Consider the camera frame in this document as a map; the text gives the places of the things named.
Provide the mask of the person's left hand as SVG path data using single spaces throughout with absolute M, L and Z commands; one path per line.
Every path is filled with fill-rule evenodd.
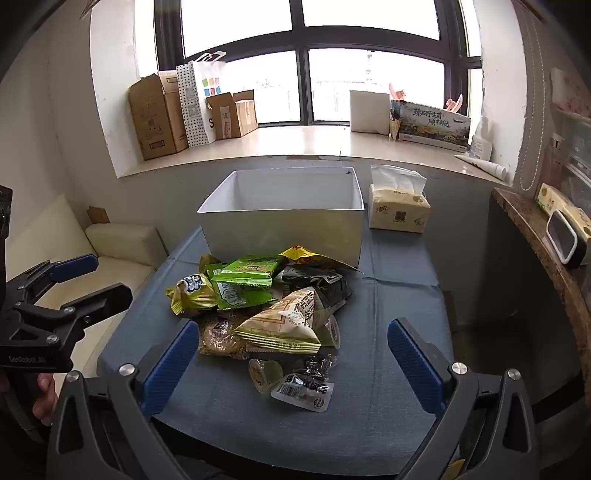
M 36 382 L 37 397 L 31 411 L 41 423 L 49 426 L 57 403 L 54 377 L 52 374 L 40 373 Z

